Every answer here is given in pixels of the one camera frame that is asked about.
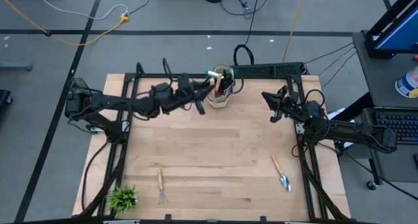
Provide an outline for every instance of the green plant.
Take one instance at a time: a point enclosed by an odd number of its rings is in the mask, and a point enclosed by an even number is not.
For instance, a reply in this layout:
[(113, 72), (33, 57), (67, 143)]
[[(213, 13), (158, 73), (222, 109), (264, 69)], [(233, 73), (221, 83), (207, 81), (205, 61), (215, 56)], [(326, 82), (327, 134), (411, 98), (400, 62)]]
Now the green plant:
[(138, 205), (137, 192), (135, 186), (130, 188), (129, 186), (116, 188), (108, 196), (109, 210), (115, 211), (116, 216), (122, 214), (125, 211), (129, 211), (136, 208)]

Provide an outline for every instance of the wooden tabletop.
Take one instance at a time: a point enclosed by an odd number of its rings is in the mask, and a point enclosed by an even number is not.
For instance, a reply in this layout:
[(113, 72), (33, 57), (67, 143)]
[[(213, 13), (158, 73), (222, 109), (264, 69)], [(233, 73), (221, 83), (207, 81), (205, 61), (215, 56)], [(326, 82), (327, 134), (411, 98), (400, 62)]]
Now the wooden tabletop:
[[(123, 77), (109, 74), (104, 93), (120, 95)], [(305, 93), (321, 89), (318, 76), (303, 76), (302, 81)], [(138, 92), (161, 82), (167, 79), (141, 78)], [(308, 221), (299, 158), (291, 155), (296, 144), (293, 122), (283, 117), (270, 123), (273, 111), (261, 96), (262, 91), (275, 93), (284, 84), (285, 80), (246, 79), (242, 92), (233, 95), (226, 108), (214, 109), (205, 101), (203, 116), (192, 106), (190, 111), (179, 109), (150, 121), (133, 119), (122, 182), (136, 187), (138, 208), (120, 218), (164, 219), (165, 214), (172, 214), (173, 219), (254, 221), (266, 216), (269, 221)], [(315, 92), (309, 96), (314, 99), (322, 101)], [(116, 119), (116, 111), (103, 110), (102, 114)], [(104, 142), (103, 133), (92, 136), (86, 164)], [(333, 146), (329, 140), (322, 143)], [(89, 170), (86, 203), (103, 184), (109, 148)], [(321, 146), (316, 152), (324, 190), (349, 216), (335, 153)], [(280, 183), (271, 155), (289, 178), (291, 192)], [(169, 200), (164, 204), (158, 204), (159, 168)], [(317, 194), (312, 191), (320, 217)], [(74, 214), (81, 212), (80, 197), (81, 186)]]

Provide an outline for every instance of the gray floor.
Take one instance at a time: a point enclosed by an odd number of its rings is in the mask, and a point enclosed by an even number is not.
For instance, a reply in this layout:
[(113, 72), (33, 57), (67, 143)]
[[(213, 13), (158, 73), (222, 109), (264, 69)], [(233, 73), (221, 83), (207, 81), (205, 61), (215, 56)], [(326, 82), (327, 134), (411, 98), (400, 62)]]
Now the gray floor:
[[(62, 14), (39, 0), (11, 0), (22, 12), (47, 29), (84, 29), (87, 18)], [(89, 13), (94, 0), (49, 0), (60, 8)], [(254, 0), (246, 0), (249, 5)], [(98, 16), (117, 3), (132, 8), (145, 0), (101, 0)], [(300, 0), (269, 0), (255, 17), (256, 31), (289, 31)], [(225, 6), (241, 12), (236, 1)], [(2, 29), (32, 29), (31, 25), (0, 1)], [(107, 19), (94, 21), (92, 29), (108, 29), (118, 22), (118, 8)], [(385, 12), (382, 0), (306, 0), (297, 31), (347, 31), (367, 29)], [(230, 16), (219, 5), (203, 0), (151, 0), (131, 16), (121, 30), (247, 30), (249, 20)], [(60, 35), (79, 42), (80, 35)], [(202, 72), (217, 64), (232, 64), (233, 49), (245, 42), (238, 35), (109, 35), (82, 54), (76, 75), (93, 88), (102, 88), (108, 73), (133, 72), (140, 61), (146, 72), (163, 72), (161, 59), (167, 58), (173, 72)], [(281, 62), (287, 37), (251, 36), (248, 46), (256, 63)], [(308, 61), (351, 42), (349, 37), (293, 37), (287, 61)], [(33, 167), (73, 61), (76, 47), (43, 35), (1, 35), (0, 59), (26, 60), (32, 72), (0, 72), (0, 89), (9, 89), (14, 104), (4, 115), (0, 130), (0, 223), (12, 222), (22, 200)], [(312, 74), (321, 72), (339, 54), (308, 65)], [(239, 53), (241, 64), (249, 62)], [(321, 75), (322, 85), (344, 62), (339, 60)], [(354, 56), (323, 90), (330, 111), (346, 107), (367, 92), (366, 82)], [(89, 144), (89, 135), (69, 127), (61, 117), (49, 155), (40, 176), (26, 221), (69, 217)], [(413, 223), (418, 203), (388, 185), (369, 191), (370, 175), (350, 159), (341, 159), (351, 215), (361, 221)], [(418, 185), (400, 184), (418, 195)]]

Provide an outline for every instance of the pen holder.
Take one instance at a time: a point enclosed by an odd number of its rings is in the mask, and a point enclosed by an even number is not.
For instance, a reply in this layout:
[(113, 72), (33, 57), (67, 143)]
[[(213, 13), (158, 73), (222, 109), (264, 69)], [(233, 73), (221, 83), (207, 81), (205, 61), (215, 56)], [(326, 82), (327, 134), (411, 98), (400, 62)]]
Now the pen holder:
[(224, 80), (223, 81), (227, 81), (228, 76), (229, 78), (232, 78), (232, 82), (229, 86), (227, 86), (226, 88), (223, 88), (221, 91), (216, 91), (216, 89), (214, 89), (210, 94), (208, 94), (207, 98), (208, 98), (208, 102), (211, 106), (213, 106), (214, 108), (224, 108), (227, 106), (228, 104), (228, 100), (230, 99), (232, 93), (233, 93), (233, 89), (235, 86), (234, 83), (234, 69), (230, 68), (227, 65), (218, 65), (214, 68), (214, 72), (216, 73), (225, 73), (226, 75), (224, 75)]

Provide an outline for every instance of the white cable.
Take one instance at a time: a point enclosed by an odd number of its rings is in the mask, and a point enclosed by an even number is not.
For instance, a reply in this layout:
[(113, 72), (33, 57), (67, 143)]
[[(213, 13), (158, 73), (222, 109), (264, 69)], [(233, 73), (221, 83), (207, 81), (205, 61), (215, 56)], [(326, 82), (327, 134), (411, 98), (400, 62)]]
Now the white cable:
[(46, 0), (42, 0), (42, 1), (44, 1), (47, 5), (51, 6), (52, 8), (54, 8), (54, 9), (56, 9), (58, 11), (66, 12), (66, 13), (69, 13), (69, 14), (75, 14), (75, 15), (85, 16), (87, 18), (91, 18), (91, 19), (94, 19), (94, 20), (102, 20), (102, 19), (106, 18), (110, 14), (110, 12), (112, 12), (112, 10), (114, 10), (116, 7), (120, 7), (120, 6), (125, 7), (126, 10), (125, 10), (124, 14), (126, 16), (129, 15), (129, 9), (128, 9), (128, 6), (126, 6), (126, 5), (115, 5), (103, 17), (101, 17), (101, 18), (92, 18), (91, 16), (88, 16), (87, 14), (82, 14), (82, 13), (78, 13), (78, 12), (72, 12), (72, 11), (67, 11), (67, 10), (63, 10), (63, 9), (57, 8), (57, 7), (53, 6), (53, 5), (51, 5)]

